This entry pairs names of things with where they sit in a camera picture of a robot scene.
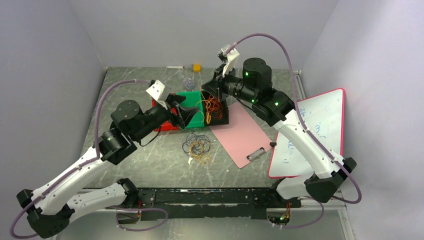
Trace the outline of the red plastic bin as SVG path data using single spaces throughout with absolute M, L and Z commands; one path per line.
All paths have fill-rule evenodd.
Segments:
M 152 98 L 151 99 L 151 106 L 152 107 L 154 107 L 154 106 L 156 106 L 157 105 L 157 103 L 156 103 L 156 101 Z M 176 111 L 176 109 L 175 108 L 172 108 L 171 109 L 171 111 L 174 113 L 174 114 L 177 114 L 177 111 Z M 165 123 L 163 123 L 161 126 L 160 126 L 160 130 L 161 131 L 174 131 L 174 130 L 179 130 L 180 128 L 178 127 L 178 126 L 174 126 L 174 125 L 172 125 L 171 124 L 171 122 L 169 122 L 169 121 L 166 121 Z M 154 132 L 159 132 L 159 128 L 156 128 L 155 130 L 154 130 Z

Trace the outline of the black plastic bin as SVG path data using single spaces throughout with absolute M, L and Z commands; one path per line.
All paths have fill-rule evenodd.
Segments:
M 219 126 L 229 123 L 229 109 L 226 100 L 217 99 L 205 90 L 201 90 L 204 113 L 204 126 Z

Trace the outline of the green plastic bin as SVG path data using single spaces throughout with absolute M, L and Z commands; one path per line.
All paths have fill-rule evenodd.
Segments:
M 199 111 L 193 116 L 187 129 L 204 127 L 203 99 L 200 91 L 177 92 L 179 96 L 185 96 L 185 100 L 180 104 L 183 108 L 198 107 Z

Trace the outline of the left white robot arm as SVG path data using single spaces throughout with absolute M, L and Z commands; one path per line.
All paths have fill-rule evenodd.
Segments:
M 185 128 L 199 111 L 196 106 L 183 106 L 185 99 L 170 94 L 164 103 L 156 102 L 146 111 L 134 100 L 121 102 L 110 115 L 110 128 L 79 160 L 44 186 L 20 191 L 17 200 L 35 235 L 53 237 L 74 220 L 103 208 L 138 206 L 139 190 L 128 178 L 89 193 L 80 190 L 100 173 L 120 164 L 137 150 L 144 137 L 165 122 Z

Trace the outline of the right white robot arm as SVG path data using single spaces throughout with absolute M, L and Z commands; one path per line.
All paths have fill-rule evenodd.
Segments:
M 284 92 L 273 88 L 272 70 L 257 57 L 244 61 L 242 77 L 226 73 L 226 64 L 215 69 L 213 77 L 202 84 L 202 90 L 218 100 L 232 96 L 251 104 L 250 110 L 280 134 L 284 135 L 313 169 L 309 175 L 278 180 L 272 187 L 270 202 L 282 207 L 289 199 L 311 197 L 320 203 L 334 198 L 335 192 L 351 176 L 356 161 L 344 158 L 324 145 L 323 140 L 306 126 L 298 107 Z

